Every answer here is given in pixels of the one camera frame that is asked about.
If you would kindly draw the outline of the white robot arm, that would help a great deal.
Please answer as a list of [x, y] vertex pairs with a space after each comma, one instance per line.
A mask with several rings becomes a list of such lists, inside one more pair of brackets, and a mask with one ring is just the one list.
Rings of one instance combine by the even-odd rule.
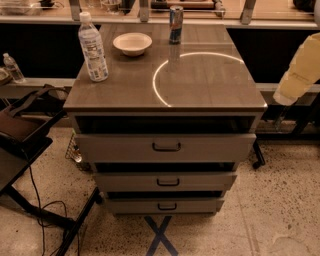
[[308, 36], [292, 58], [282, 76], [273, 99], [290, 106], [320, 79], [320, 33]]

